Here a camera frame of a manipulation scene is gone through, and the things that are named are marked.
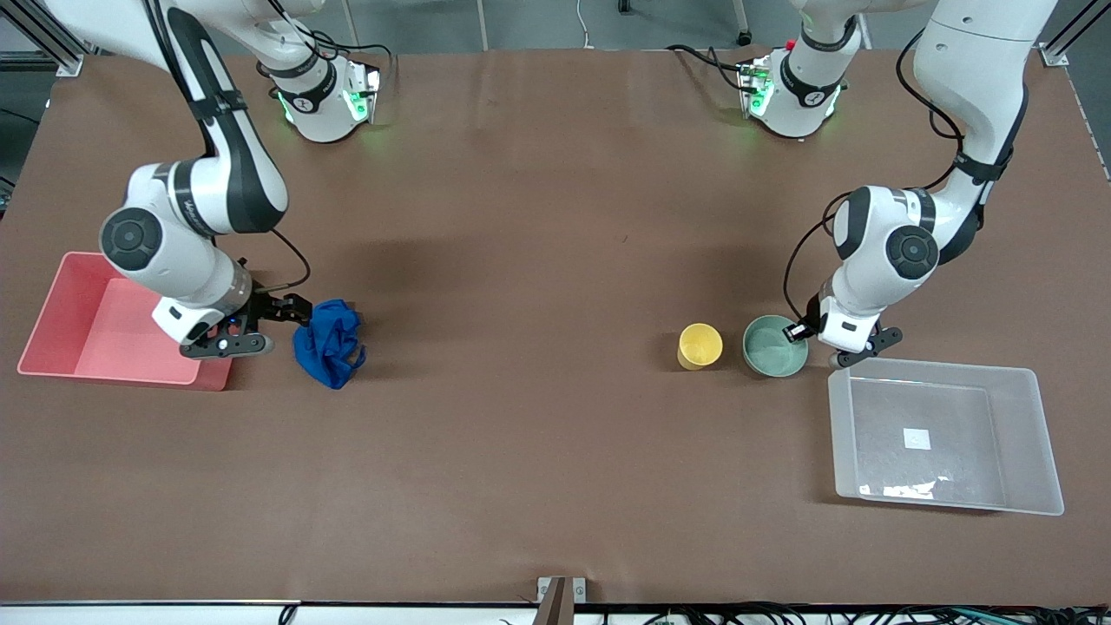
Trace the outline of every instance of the gray floor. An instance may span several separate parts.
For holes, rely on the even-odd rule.
[[[580,48],[582,28],[575,0],[483,0],[491,49]],[[735,47],[738,22],[731,0],[632,0],[633,12],[620,14],[617,0],[581,0],[592,47],[604,50],[659,49],[671,43],[695,48]],[[875,48],[902,48],[922,28],[935,0],[899,13],[868,19]],[[1061,0],[1047,27],[1055,33],[1084,0]],[[458,53],[482,50],[476,0],[350,0],[353,28],[341,0],[330,0],[304,19],[339,41],[386,43],[398,53]],[[754,41],[778,46],[798,34],[799,18],[784,0],[748,0]],[[11,32],[0,23],[0,50],[13,49]],[[223,53],[244,53],[216,33]],[[1092,27],[1069,50],[1077,92],[1097,141],[1111,145],[1111,17]],[[38,118],[49,98],[53,75],[0,72],[0,108]],[[34,137],[34,124],[0,112],[0,175],[18,180]]]

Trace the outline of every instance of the brown tabletop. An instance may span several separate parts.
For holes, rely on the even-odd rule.
[[[971,250],[885,315],[890,357],[1030,367],[1062,517],[865,504],[833,488],[824,362],[748,373],[783,263],[837,192],[952,157],[892,72],[798,142],[664,52],[407,57],[380,112],[312,144],[229,63],[291,194],[299,291],[361,311],[341,392],[291,327],[229,391],[17,375],[59,259],[96,250],[131,170],[201,141],[163,73],[91,58],[61,80],[0,223],[0,598],[517,601],[582,575],[607,602],[1093,604],[1111,598],[1111,189],[1064,71],[1030,111]],[[226,236],[273,279],[273,236]],[[804,301],[837,265],[802,253]],[[677,333],[725,335],[681,373]]]

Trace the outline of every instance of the white cable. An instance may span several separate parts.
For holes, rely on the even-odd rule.
[[[593,46],[590,44],[590,31],[587,30],[587,22],[582,19],[582,0],[575,0],[574,12],[579,16],[579,23],[582,24],[582,49],[592,49]]]

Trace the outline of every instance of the transparent container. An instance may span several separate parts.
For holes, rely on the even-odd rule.
[[[1060,515],[1030,370],[872,359],[829,377],[842,497]]]

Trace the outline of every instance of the yellow cup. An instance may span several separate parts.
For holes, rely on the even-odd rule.
[[[679,335],[679,364],[697,372],[721,357],[721,335],[705,324],[691,324]]]

